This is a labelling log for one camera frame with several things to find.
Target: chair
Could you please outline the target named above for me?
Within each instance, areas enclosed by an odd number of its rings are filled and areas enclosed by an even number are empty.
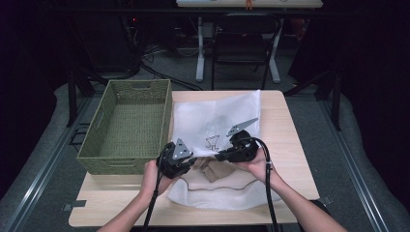
[[[215,87],[215,65],[265,66],[262,88],[265,88],[269,62],[280,20],[271,14],[237,13],[221,16],[213,35],[212,90]]]

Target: wicker basket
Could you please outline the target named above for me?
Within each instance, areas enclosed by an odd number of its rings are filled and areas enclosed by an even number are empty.
[[[168,142],[169,80],[110,80],[77,160],[91,174],[142,174]]]

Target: white fabric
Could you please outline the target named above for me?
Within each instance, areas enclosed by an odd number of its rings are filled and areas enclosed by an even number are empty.
[[[274,191],[271,194],[273,201],[280,200]],[[246,210],[268,202],[265,185],[239,169],[213,183],[199,170],[190,170],[167,196],[181,205],[216,210]]]
[[[216,101],[177,102],[172,141],[181,138],[194,157],[210,157],[231,147],[226,134],[245,121],[260,118],[260,91]],[[259,137],[259,120],[245,128]]]

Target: plastic bag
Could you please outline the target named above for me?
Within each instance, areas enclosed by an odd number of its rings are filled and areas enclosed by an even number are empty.
[[[194,157],[210,157],[231,147],[227,133],[238,124],[260,118],[260,91],[216,101],[177,102],[172,140],[181,138]],[[245,130],[259,137],[259,120]]]

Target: desk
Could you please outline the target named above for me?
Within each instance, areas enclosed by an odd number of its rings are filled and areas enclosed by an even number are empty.
[[[191,8],[245,8],[245,0],[177,0],[179,7]],[[253,8],[321,8],[321,0],[253,0]],[[275,62],[281,29],[274,41],[269,68],[274,83],[280,83],[278,67]],[[196,81],[203,81],[205,58],[203,55],[202,18],[198,19],[198,63],[196,66]]]
[[[178,91],[174,102],[217,100],[244,94],[247,91]],[[293,124],[286,101],[280,91],[261,92],[261,139],[269,147],[280,176],[307,199],[319,194],[308,167],[304,150]],[[77,200],[86,200],[85,207],[73,208],[69,223],[74,227],[102,226],[115,217],[138,193],[142,177],[86,174]],[[274,202],[278,223],[296,222],[282,201]],[[142,225],[145,213],[135,225]],[[200,210],[171,202],[166,192],[157,199],[150,225],[232,225],[270,224],[268,205],[245,211]]]

